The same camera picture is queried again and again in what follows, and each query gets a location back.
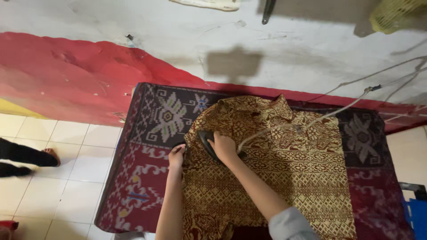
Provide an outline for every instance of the person's left hand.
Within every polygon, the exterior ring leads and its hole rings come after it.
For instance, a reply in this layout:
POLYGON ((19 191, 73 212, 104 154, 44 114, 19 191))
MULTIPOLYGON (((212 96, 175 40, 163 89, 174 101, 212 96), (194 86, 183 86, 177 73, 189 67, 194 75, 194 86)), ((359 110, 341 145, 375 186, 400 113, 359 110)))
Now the person's left hand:
POLYGON ((184 161, 185 144, 178 145, 169 153, 169 169, 182 167, 184 161))

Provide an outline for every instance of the electrical cord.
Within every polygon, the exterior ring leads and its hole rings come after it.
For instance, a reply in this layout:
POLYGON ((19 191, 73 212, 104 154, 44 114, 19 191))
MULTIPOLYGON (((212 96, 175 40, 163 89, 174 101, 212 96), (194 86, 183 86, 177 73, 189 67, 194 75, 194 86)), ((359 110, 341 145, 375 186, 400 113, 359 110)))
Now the electrical cord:
POLYGON ((316 118, 315 120, 313 120, 313 121, 311 121, 309 124, 307 124, 307 126, 306 126, 306 127, 301 128, 301 127, 300 127, 300 126, 298 126, 298 125, 294 125, 294 124, 291 124, 291 123, 284 123, 284 124, 281 124, 281 125, 277 125, 277 126, 274 126, 274 127, 269 127, 269 128, 264 129, 264 130, 261 130, 261 131, 259 131, 259 132, 255 133, 254 135, 252 135, 252 136, 250 136, 250 137, 248 137, 248 138, 245 138, 245 139, 244 139, 244 140, 239 144, 239 146, 237 146, 237 153, 239 154, 239 153, 242 151, 243 146, 244 146, 248 141, 250 141, 250 140, 252 140, 252 139, 254 139, 254 138, 258 137, 258 136, 261 136, 261 135, 263 135, 264 133, 266 133, 266 132, 268 132, 268 131, 272 131, 272 130, 274 130, 274 129, 279 129, 279 128, 283 128, 283 127, 294 127, 294 128, 297 130, 297 132, 304 132, 304 131, 306 131, 309 127, 311 127, 313 124, 315 124, 316 122, 319 122, 319 121, 321 121, 321 120, 323 120, 323 119, 325 119, 325 118, 327 118, 327 117, 330 117, 330 116, 332 116, 332 115, 335 115, 335 114, 337 114, 337 113, 339 113, 339 112, 342 112, 342 111, 344 111, 344 110, 348 109, 349 107, 351 107, 351 106, 353 106, 354 104, 356 104, 357 102, 359 102, 359 101, 360 101, 364 96, 366 96, 369 92, 372 92, 372 91, 378 90, 378 89, 380 89, 380 88, 382 88, 382 86, 381 86, 381 85, 378 85, 378 86, 375 86, 375 87, 367 87, 367 88, 365 88, 365 90, 364 90, 363 94, 362 94, 360 97, 358 97, 356 100, 354 100, 352 103, 350 103, 350 104, 348 104, 347 106, 342 107, 342 108, 340 108, 340 109, 338 109, 338 110, 336 110, 336 111, 333 111, 333 112, 331 112, 331 113, 328 113, 328 114, 326 114, 326 115, 323 115, 323 116, 321 116, 321 117, 316 118))
POLYGON ((407 78, 407 77, 410 77, 410 76, 416 75, 416 74, 418 74, 418 73, 420 73, 420 72, 424 72, 425 70, 427 70, 427 67, 424 67, 424 68, 422 68, 422 69, 420 69, 420 70, 418 70, 418 71, 415 71, 415 72, 413 72, 413 73, 407 74, 407 75, 405 75, 405 76, 403 76, 403 77, 401 77, 401 78, 399 78, 399 79, 397 79, 397 80, 395 80, 395 81, 392 81, 392 82, 390 82, 390 83, 387 83, 387 84, 384 84, 384 85, 381 85, 381 84, 380 84, 380 85, 375 86, 375 87, 367 87, 367 88, 365 88, 365 90, 363 91, 363 94, 362 94, 360 97, 358 97, 356 100, 354 100, 352 103, 350 103, 350 104, 348 104, 347 106, 342 107, 342 108, 340 108, 340 109, 338 109, 338 110, 336 110, 336 111, 333 111, 333 112, 331 112, 331 113, 328 113, 328 114, 325 114, 325 115, 323 115, 323 116, 321 116, 321 117, 316 118, 315 120, 311 121, 309 124, 307 124, 307 126, 305 126, 305 127, 303 127, 303 128, 301 128, 300 126, 297 126, 297 125, 291 124, 291 123, 285 123, 285 124, 281 124, 281 125, 277 125, 277 126, 274 126, 274 127, 270 127, 270 128, 266 128, 266 129, 264 129, 264 130, 261 130, 261 131, 257 132, 256 134, 254 134, 254 135, 252 135, 252 136, 250 136, 250 137, 248 137, 248 138, 245 138, 245 139, 244 139, 244 140, 239 144, 239 146, 237 146, 237 153, 239 154, 239 153, 242 151, 243 146, 244 146, 247 142, 249 142, 250 140, 252 140, 252 139, 254 139, 254 138, 258 137, 258 136, 261 136, 262 134, 264 134, 264 133, 266 133, 266 132, 268 132, 268 131, 272 131, 272 130, 274 130, 274 129, 279 129, 279 128, 283 128, 283 127, 294 127, 294 128, 297 130, 297 132, 304 132, 304 131, 306 131, 309 127, 311 127, 313 124, 315 124, 316 122, 319 122, 319 121, 321 121, 321 120, 323 120, 323 119, 325 119, 325 118, 327 118, 327 117, 330 117, 330 116, 333 116, 333 115, 335 115, 335 114, 337 114, 337 113, 340 113, 340 112, 342 112, 342 111, 344 111, 344 110, 348 109, 349 107, 353 106, 354 104, 356 104, 357 102, 359 102, 359 101, 360 101, 364 96, 366 96, 369 92, 372 92, 372 91, 378 90, 378 89, 380 89, 380 88, 384 88, 384 87, 392 86, 392 85, 394 85, 394 84, 396 84, 396 83, 398 83, 398 82, 402 81, 403 79, 405 79, 405 78, 407 78))

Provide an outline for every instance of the hand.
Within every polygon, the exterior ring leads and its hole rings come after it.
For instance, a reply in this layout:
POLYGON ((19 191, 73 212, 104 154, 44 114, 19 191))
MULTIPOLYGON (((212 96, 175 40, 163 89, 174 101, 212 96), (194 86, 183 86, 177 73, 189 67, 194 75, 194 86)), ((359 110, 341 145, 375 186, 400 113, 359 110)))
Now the hand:
POLYGON ((182 167, 184 161, 185 144, 178 145, 169 153, 169 169, 182 167))
POLYGON ((221 136, 218 131, 213 133, 215 142, 212 142, 208 139, 208 142, 211 144, 213 150, 215 151, 216 156, 228 166, 229 163, 240 159, 236 153, 236 143, 233 139, 221 136))

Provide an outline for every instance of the tiled floor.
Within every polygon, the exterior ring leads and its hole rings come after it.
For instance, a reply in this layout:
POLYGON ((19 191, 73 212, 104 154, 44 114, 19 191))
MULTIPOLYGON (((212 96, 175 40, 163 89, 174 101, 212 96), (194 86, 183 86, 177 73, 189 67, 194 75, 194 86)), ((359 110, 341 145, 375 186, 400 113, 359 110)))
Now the tiled floor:
MULTIPOLYGON (((427 187, 427 126, 387 136, 398 181, 427 187)), ((405 199, 415 199, 413 191, 403 190, 405 199)))
POLYGON ((61 158, 60 167, 14 163, 35 174, 0 179, 0 220, 20 222, 17 240, 111 239, 93 223, 120 133, 118 127, 0 114, 0 137, 54 148, 61 158))

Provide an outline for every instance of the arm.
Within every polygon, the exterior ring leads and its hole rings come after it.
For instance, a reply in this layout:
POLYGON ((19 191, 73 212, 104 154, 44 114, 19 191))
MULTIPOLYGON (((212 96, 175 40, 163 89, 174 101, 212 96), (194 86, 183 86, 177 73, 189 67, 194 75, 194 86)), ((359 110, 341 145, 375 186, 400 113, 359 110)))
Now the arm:
POLYGON ((163 205, 157 222, 155 240, 182 239, 182 162, 185 144, 178 145, 169 154, 169 173, 163 205))
POLYGON ((215 142, 208 141, 216 155, 240 181, 252 201, 269 222, 273 216, 289 207, 273 189, 237 156, 236 144, 231 138, 221 136, 219 132, 215 132, 214 137, 215 142))

